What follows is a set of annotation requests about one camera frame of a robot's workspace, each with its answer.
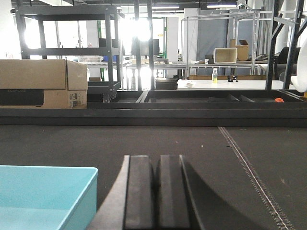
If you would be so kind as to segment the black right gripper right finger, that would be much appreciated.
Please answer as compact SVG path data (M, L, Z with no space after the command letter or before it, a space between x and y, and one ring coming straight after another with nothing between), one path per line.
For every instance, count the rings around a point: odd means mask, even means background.
M211 189L184 156L161 155L157 177L158 229L261 229Z

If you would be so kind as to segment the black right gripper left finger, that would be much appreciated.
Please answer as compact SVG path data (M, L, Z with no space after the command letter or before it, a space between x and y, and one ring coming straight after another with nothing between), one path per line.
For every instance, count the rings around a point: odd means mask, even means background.
M150 158L125 155L123 164L88 230L153 230L154 180Z

